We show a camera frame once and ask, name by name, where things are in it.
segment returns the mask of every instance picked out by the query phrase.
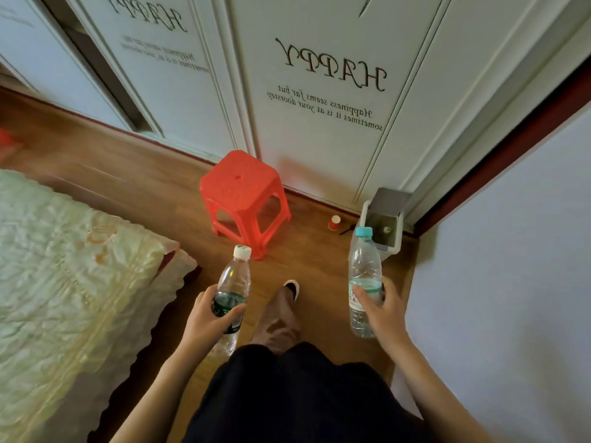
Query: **brown pants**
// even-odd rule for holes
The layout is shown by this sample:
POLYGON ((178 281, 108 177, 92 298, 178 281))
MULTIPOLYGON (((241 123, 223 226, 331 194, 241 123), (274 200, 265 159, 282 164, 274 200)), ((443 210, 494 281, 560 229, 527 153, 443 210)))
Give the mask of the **brown pants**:
POLYGON ((283 354, 300 341, 300 323, 293 312, 293 294, 285 286, 275 292, 259 319, 251 344, 283 354))

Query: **wooden floor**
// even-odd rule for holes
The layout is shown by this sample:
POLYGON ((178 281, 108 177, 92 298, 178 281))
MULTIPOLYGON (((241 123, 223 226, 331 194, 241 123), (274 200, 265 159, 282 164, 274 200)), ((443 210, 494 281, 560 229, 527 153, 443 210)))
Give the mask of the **wooden floor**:
MULTIPOLYGON (((215 284, 232 258, 234 243, 216 237, 199 195, 199 179, 211 167, 151 143, 85 124, 68 114, 0 89, 0 127, 24 148, 1 166, 20 170, 40 183, 91 207, 142 224, 181 242, 203 267, 199 278, 179 291, 152 330, 152 343, 138 355, 130 378, 111 397, 100 427, 89 442, 107 442, 157 374, 180 340, 196 295, 215 284)), ((249 341, 256 320, 275 289, 289 278, 301 284, 295 312, 302 338, 314 343, 335 363, 364 361, 384 379, 392 364, 373 340, 349 330, 347 256, 351 233, 339 236, 327 223, 333 210, 288 194, 292 221, 270 241, 268 254, 251 264, 252 289, 239 336, 249 341)), ((263 215, 269 221, 274 206, 263 215)), ((344 216, 344 226, 356 218, 344 216)), ((416 256, 416 241, 406 238, 400 254, 384 263, 407 298, 416 256)), ((206 359, 184 393, 169 443, 179 442, 215 372, 218 361, 206 359)))

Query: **shoe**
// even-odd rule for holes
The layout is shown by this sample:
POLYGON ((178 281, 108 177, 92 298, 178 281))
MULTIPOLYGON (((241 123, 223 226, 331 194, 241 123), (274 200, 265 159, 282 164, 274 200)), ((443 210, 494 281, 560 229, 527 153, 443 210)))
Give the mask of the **shoe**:
POLYGON ((283 285, 291 290, 293 296, 294 296, 294 303, 296 302, 299 294, 300 294, 300 285, 296 280, 287 280, 285 283, 283 283, 283 285))

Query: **bottle with white cap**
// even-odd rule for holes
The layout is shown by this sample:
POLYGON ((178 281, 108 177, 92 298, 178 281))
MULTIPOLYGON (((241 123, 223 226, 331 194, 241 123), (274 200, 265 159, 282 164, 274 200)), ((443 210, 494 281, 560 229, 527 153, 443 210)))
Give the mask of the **bottle with white cap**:
POLYGON ((353 293, 359 285, 378 305, 382 304, 382 262, 378 249, 372 241, 371 227, 357 227, 349 251, 349 315, 351 330, 359 337, 373 337, 368 315, 353 293))
MULTIPOLYGON (((218 282, 218 292, 213 298, 211 306, 211 310, 217 317, 226 315, 234 306, 247 300, 248 291, 251 288, 251 270, 248 266, 250 258, 250 247, 246 245, 234 247, 234 259, 222 272, 218 282)), ((216 352, 220 352, 224 356, 230 356, 234 352, 241 324, 242 317, 232 323, 214 347, 216 352)))

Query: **turquoise cap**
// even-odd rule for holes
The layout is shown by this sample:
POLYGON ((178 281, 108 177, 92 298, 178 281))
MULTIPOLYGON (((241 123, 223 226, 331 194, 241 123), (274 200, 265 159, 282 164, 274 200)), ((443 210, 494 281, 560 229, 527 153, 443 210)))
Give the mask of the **turquoise cap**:
POLYGON ((371 227, 357 227, 355 229, 355 236, 362 237, 362 238, 371 238, 373 235, 373 230, 371 227))

